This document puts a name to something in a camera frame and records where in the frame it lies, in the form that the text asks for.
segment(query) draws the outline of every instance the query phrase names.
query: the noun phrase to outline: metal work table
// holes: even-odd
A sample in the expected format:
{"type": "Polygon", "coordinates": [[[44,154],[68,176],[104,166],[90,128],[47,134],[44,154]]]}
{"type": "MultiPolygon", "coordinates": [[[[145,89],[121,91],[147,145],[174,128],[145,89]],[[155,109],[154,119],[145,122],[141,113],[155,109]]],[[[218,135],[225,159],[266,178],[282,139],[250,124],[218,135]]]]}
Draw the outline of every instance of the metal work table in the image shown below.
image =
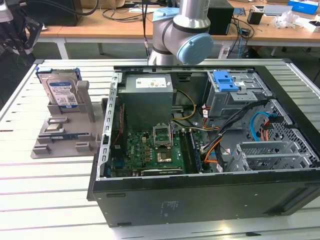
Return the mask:
{"type": "MultiPolygon", "coordinates": [[[[90,82],[92,102],[99,102],[108,96],[113,66],[145,64],[139,59],[113,59],[46,60],[41,65],[80,68],[83,80],[90,82]]],[[[292,63],[212,59],[202,64],[266,66],[320,130],[320,91],[292,63]]],[[[291,216],[109,228],[97,203],[86,199],[93,157],[30,157],[48,114],[48,97],[34,73],[36,66],[0,112],[0,239],[320,238],[320,198],[291,216]]]]}

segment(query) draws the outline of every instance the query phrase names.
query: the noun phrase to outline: blue hard drive label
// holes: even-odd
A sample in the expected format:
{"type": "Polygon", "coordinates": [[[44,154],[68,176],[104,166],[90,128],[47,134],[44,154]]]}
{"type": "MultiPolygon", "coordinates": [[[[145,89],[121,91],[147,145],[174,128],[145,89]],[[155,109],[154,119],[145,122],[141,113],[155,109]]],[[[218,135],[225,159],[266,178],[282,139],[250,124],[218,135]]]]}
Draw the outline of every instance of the blue hard drive label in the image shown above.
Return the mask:
{"type": "Polygon", "coordinates": [[[49,83],[54,99],[61,108],[72,109],[78,106],[76,92],[70,82],[51,82],[49,83]]]}

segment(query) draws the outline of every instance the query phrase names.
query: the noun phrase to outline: circuit board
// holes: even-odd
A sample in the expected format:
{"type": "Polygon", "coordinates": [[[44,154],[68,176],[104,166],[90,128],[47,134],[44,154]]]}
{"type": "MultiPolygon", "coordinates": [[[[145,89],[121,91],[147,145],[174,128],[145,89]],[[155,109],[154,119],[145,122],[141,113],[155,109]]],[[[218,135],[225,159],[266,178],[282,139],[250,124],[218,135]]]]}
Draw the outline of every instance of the circuit board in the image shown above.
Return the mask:
{"type": "MultiPolygon", "coordinates": [[[[118,177],[129,177],[126,170],[136,171],[152,169],[179,169],[182,174],[187,174],[181,143],[181,132],[172,132],[172,146],[155,147],[152,131],[129,132],[127,135],[126,156],[124,160],[115,161],[113,168],[117,170],[118,177]]],[[[203,146],[203,136],[199,131],[192,133],[194,146],[197,151],[203,146]]],[[[165,131],[157,132],[156,140],[165,140],[168,134],[165,131]]]]}
{"type": "MultiPolygon", "coordinates": [[[[156,138],[166,139],[167,137],[157,134],[156,138]]],[[[182,169],[183,173],[185,173],[179,135],[173,133],[171,162],[158,162],[157,149],[154,146],[153,133],[129,132],[127,139],[127,158],[125,159],[125,167],[129,169],[177,168],[182,169]]]]}

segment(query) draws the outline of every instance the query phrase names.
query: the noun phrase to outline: black box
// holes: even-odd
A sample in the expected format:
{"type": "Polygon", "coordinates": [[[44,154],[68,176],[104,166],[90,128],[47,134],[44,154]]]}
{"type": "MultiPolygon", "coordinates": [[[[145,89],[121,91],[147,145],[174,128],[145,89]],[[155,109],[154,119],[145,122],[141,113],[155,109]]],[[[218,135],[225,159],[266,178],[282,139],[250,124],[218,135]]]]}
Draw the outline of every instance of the black box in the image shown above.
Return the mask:
{"type": "Polygon", "coordinates": [[[263,15],[262,11],[250,11],[246,21],[248,24],[259,25],[263,15]]]}
{"type": "Polygon", "coordinates": [[[227,0],[210,1],[208,18],[211,22],[210,35],[227,35],[234,7],[227,0]]]}
{"type": "MultiPolygon", "coordinates": [[[[57,4],[61,4],[69,9],[82,13],[81,0],[52,0],[57,4]]],[[[28,17],[43,23],[46,26],[69,26],[77,25],[81,16],[67,12],[56,6],[52,6],[42,2],[28,2],[22,7],[28,17]]]]}

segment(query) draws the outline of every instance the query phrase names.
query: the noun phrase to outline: white label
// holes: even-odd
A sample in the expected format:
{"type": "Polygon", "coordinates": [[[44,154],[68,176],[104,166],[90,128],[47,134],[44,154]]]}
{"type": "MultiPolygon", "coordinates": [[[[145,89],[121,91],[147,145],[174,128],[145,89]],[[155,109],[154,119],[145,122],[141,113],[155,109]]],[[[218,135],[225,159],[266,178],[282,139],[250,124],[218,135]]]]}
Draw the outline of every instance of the white label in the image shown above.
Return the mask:
{"type": "Polygon", "coordinates": [[[206,0],[203,5],[203,12],[208,12],[210,5],[210,0],[206,0]]]}
{"type": "Polygon", "coordinates": [[[52,136],[51,139],[64,139],[63,136],[52,136]]]}
{"type": "Polygon", "coordinates": [[[234,83],[234,85],[236,85],[236,86],[246,86],[242,81],[236,81],[234,83]]]}
{"type": "Polygon", "coordinates": [[[71,92],[72,85],[70,82],[51,82],[49,87],[59,106],[72,108],[72,106],[78,105],[76,96],[71,92]]]}
{"type": "Polygon", "coordinates": [[[219,164],[216,165],[216,169],[218,170],[219,173],[222,173],[224,171],[222,166],[220,166],[219,164]]]}
{"type": "Polygon", "coordinates": [[[136,79],[135,87],[137,89],[166,88],[167,83],[164,77],[141,77],[136,79]]]}
{"type": "Polygon", "coordinates": [[[208,110],[203,110],[202,112],[203,112],[203,117],[207,119],[208,118],[208,110]]]}

